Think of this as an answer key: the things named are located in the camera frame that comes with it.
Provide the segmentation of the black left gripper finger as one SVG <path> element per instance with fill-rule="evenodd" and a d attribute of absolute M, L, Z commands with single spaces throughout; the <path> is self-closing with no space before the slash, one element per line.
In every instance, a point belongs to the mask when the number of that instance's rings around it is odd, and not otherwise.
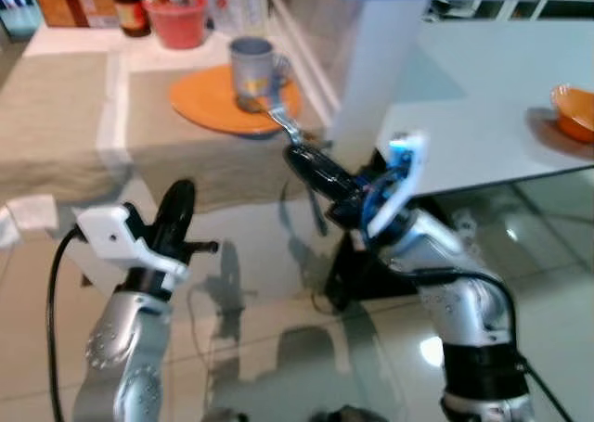
<path fill-rule="evenodd" d="M 179 179 L 184 181 L 184 241 L 177 249 L 181 249 L 186 243 L 187 232 L 192 218 L 194 218 L 195 205 L 197 201 L 197 189 L 191 179 Z"/>
<path fill-rule="evenodd" d="M 174 181 L 161 199 L 153 223 L 152 249 L 177 249 L 184 241 L 184 181 Z"/>

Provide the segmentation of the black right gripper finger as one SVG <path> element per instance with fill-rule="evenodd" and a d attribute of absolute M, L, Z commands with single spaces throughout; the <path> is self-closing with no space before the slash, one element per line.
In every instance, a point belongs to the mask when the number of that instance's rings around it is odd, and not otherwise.
<path fill-rule="evenodd" d="M 294 172 L 305 180 L 334 180 L 342 176 L 342 168 L 335 160 L 309 144 L 294 146 Z"/>
<path fill-rule="evenodd" d="M 329 198 L 324 190 L 322 169 L 327 166 L 328 155 L 314 147 L 285 147 L 283 158 L 292 171 L 319 196 Z"/>

